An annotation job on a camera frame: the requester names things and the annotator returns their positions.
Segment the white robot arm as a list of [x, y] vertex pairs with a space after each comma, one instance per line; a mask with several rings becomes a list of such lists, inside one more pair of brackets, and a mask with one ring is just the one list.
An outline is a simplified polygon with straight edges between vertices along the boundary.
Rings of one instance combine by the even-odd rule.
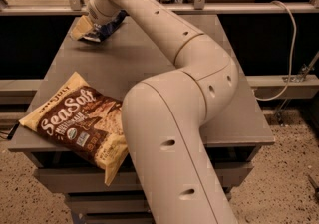
[[231, 102], [236, 64], [156, 0], [90, 0], [88, 23], [108, 23], [120, 10], [174, 65], [134, 85], [122, 107], [130, 156], [156, 224], [238, 224], [199, 133]]

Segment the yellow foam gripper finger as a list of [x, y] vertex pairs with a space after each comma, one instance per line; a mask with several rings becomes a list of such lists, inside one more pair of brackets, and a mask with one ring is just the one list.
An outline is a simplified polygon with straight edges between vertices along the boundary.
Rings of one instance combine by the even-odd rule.
[[80, 40], [87, 33], [91, 32], [93, 28], [94, 24], [91, 19], [88, 16], [82, 16], [71, 30], [70, 36], [73, 40]]

